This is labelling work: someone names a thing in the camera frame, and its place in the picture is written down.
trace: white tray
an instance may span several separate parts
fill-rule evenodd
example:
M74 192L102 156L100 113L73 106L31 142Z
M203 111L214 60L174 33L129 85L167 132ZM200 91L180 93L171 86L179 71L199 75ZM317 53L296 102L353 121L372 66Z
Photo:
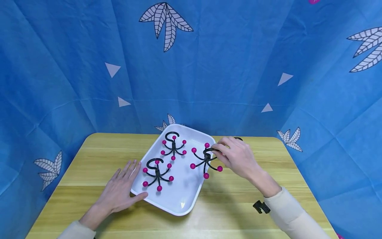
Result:
M173 154L168 156L161 155L162 150L166 153L170 152L169 149L165 148L162 141L165 140L165 135L172 131L177 132L180 135L175 139L177 148L182 145L183 140L186 140L186 144L179 149L178 152L182 153L183 150L187 151L184 156L175 153L176 159L174 161L171 160L171 156ZM205 133L183 125L171 124L167 126L163 133L147 151L146 155L142 158L141 171L138 173L138 176L133 183L131 192L135 195L141 192L148 192L149 196L145 199L145 201L168 213L171 213L172 215L184 216L188 214L194 207L204 182L203 165L195 169L190 168L190 164L199 164L202 162L195 157L195 155L191 152L191 149L196 148L196 154L199 157L204 158L202 152L205 149L205 143L213 145L215 140ZM170 141L167 141L166 145L170 148L172 147L172 143ZM172 182L161 180L160 185L162 186L162 190L160 192L157 191L158 181L155 181L155 183L148 187L143 186L144 181L151 183L155 179L154 177L151 177L143 172L143 169L147 167L146 163L153 158L163 159L163 163L160 162L158 164L161 174L167 170L167 164L170 163L172 165L170 170L162 177L169 179L170 176L173 176L174 180ZM150 166L156 167L157 165L155 162L152 162L150 163ZM155 170L148 169L148 173L155 175Z

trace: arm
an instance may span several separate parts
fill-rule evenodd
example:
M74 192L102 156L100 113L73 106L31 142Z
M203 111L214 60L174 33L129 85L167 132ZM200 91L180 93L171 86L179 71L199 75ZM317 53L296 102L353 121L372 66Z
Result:
M330 239L298 201L257 164L248 144L229 137L212 147L219 150L213 152L226 167L247 179L264 195L271 218L291 239Z
M330 239L298 201L265 171L249 181L264 195L275 224L291 239Z
M131 186L136 178L141 163L130 161L121 171L118 169L107 183L101 196L79 221L72 222L58 239L93 239L95 230L112 213L131 207L134 203L145 199L148 194L143 192L130 197Z

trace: white triangle print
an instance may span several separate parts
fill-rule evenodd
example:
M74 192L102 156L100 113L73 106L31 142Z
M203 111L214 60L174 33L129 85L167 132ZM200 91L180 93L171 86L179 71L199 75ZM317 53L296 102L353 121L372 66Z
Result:
M261 113L263 112L269 112L269 111L273 111L272 107L269 105L269 103L264 107L264 109L261 111Z
M106 63L106 62L105 62L105 65L106 65L106 68L109 71L109 74L110 74L110 76L112 78L115 76L117 71L121 68L120 66L112 65L112 64L109 64L109 63Z
M131 105L129 102L127 102L126 100L124 100L122 98L119 98L119 97L118 97L118 104L119 104L120 107Z
M284 84L285 82L287 82L292 77L293 77L293 75L289 75L289 74L283 73L283 75L281 76L280 81L278 82L277 86L280 86L280 85Z

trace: black clip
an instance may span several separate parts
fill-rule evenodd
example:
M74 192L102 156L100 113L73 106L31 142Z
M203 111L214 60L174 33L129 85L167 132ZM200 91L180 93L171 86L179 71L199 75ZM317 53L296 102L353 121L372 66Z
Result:
M257 202L253 205L253 207L257 210L257 212L258 212L259 214L262 213L261 210L263 210L263 211L265 212L265 214L268 214L268 213L270 212L269 207L268 207L265 203L262 203L260 200L257 201Z

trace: left hand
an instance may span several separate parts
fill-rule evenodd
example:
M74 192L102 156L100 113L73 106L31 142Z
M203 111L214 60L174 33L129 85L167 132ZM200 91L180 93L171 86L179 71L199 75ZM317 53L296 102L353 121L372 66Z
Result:
M145 199L148 196L147 192L130 197L131 186L140 169L141 162L137 163L136 160L134 162L128 161L122 171L118 169L115 172L95 204L110 213L116 213Z

